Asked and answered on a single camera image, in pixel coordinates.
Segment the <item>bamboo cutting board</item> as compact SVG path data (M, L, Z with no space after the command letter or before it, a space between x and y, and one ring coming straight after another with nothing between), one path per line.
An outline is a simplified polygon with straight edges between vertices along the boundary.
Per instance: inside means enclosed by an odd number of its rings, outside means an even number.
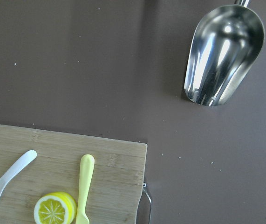
M86 206L90 222L136 222L146 144L0 125L0 177L31 149L37 157L10 181L0 198L0 224L34 223L36 202L51 192L66 192L77 199L85 154L95 159Z

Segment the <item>yellow plastic knife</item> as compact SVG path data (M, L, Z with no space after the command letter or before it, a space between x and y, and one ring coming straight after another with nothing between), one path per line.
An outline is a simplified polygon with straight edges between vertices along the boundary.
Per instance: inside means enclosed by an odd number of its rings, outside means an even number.
M79 172L79 191L76 214L76 224L89 224L89 218L86 215L87 198L93 176L95 159L92 155L86 154L81 158Z

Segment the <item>steel scoop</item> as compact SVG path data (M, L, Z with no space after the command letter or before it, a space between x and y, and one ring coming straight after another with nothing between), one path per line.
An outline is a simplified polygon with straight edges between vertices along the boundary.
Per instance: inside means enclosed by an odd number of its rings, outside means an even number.
M249 1L218 7L198 23L191 42L184 91L199 105L224 105L261 52L265 29Z

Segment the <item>half lemon slice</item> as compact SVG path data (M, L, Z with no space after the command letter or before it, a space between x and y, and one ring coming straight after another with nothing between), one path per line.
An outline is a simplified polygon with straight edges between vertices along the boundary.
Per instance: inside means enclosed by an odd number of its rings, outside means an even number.
M77 212L74 198L66 192L46 194L34 207L36 224L70 224Z

